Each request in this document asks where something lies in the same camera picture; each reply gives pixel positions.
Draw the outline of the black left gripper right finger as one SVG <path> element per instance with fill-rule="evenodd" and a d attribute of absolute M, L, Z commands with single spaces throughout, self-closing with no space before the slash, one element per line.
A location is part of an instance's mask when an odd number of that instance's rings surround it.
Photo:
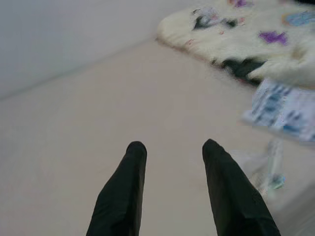
<path fill-rule="evenodd" d="M 212 214 L 219 236 L 278 236 L 280 231 L 260 193 L 216 141 L 202 147 Z"/>

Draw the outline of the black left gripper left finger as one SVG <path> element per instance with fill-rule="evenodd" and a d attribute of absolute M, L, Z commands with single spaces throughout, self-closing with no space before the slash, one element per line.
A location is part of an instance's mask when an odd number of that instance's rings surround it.
<path fill-rule="evenodd" d="M 97 197 L 86 235 L 139 235 L 146 161 L 143 143 L 131 142 Z"/>

